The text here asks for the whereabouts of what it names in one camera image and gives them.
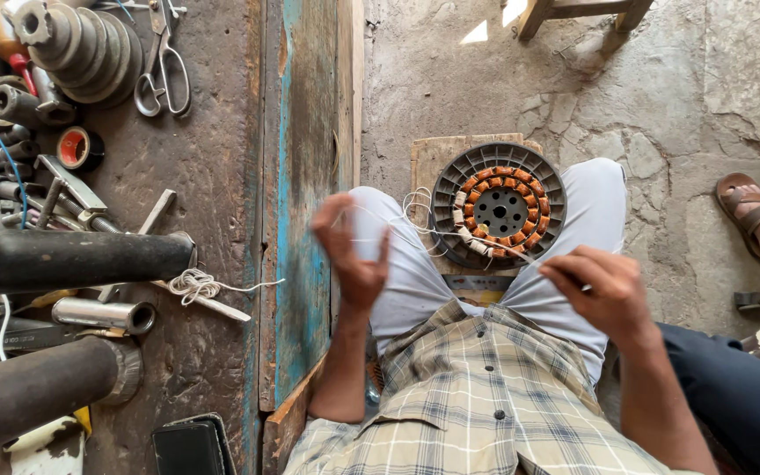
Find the light gray trousers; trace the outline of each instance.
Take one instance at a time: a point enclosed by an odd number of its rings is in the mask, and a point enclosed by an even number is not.
[[[567,196],[567,219],[562,234],[541,259],[567,254],[579,244],[607,251],[618,250],[623,240],[627,211],[623,168],[607,158],[595,158],[569,167],[562,174],[562,180]],[[359,187],[351,190],[351,195],[359,205],[373,213],[360,209],[354,212],[357,254],[361,259],[376,259],[379,253],[377,240],[386,226],[385,221],[401,216],[403,210],[391,196],[377,189]],[[456,298],[432,264],[416,230],[396,226],[395,232],[405,236],[406,241],[392,235],[386,287],[374,303],[371,316],[377,353],[381,355],[393,338],[430,318],[439,307]],[[607,336],[579,316],[533,266],[523,268],[500,303],[544,330],[573,341],[583,354],[591,380],[597,382]],[[485,312],[482,307],[464,302],[459,304],[469,315]]]

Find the concrete floor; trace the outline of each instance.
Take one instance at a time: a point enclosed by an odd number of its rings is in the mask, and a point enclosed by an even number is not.
[[[728,172],[760,183],[760,2],[658,0],[631,35],[548,20],[525,44],[499,5],[366,0],[362,184],[401,200],[410,144],[444,135],[522,132],[562,170],[618,160],[654,318],[752,334],[732,292],[760,291],[760,262],[712,192]],[[460,45],[483,20],[488,40]]]

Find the scissors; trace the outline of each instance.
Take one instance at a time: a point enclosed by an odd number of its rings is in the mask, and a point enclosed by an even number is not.
[[[186,75],[186,66],[183,64],[183,59],[180,53],[174,48],[169,46],[169,40],[172,38],[172,28],[170,27],[170,16],[172,12],[166,7],[165,0],[149,0],[149,14],[151,16],[151,29],[155,36],[153,43],[151,44],[151,52],[149,53],[149,62],[145,66],[145,73],[137,78],[137,84],[133,90],[133,101],[137,104],[137,109],[145,116],[154,117],[161,112],[160,97],[165,94],[166,102],[169,103],[169,112],[175,117],[183,115],[189,110],[191,102],[191,93],[189,89],[189,76]],[[172,96],[172,91],[169,85],[169,76],[166,73],[166,56],[173,55],[179,64],[181,64],[181,71],[183,71],[183,81],[186,94],[184,96],[183,103],[180,107],[175,108],[175,98]],[[154,67],[157,65],[158,59],[161,64],[161,75],[163,76],[163,87],[157,88],[154,85],[154,77],[152,75]],[[150,95],[153,97],[156,106],[146,106],[143,102],[143,95]]]

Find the red handle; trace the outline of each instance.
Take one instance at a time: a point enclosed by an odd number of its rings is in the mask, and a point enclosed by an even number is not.
[[[34,79],[31,77],[31,71],[28,71],[28,61],[29,59],[26,55],[21,53],[12,54],[7,60],[7,62],[10,63],[11,68],[13,68],[18,74],[21,74],[23,79],[26,80],[28,92],[30,92],[31,95],[37,95],[37,87],[34,85]]]

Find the stool leg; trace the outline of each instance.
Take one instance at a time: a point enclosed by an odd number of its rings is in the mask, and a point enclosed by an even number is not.
[[[625,33],[639,27],[641,19],[647,14],[649,6],[653,0],[632,0],[632,4],[626,12],[617,16],[615,19],[615,31]]]
[[[529,0],[518,20],[519,40],[532,40],[541,22],[547,19],[553,0]]]

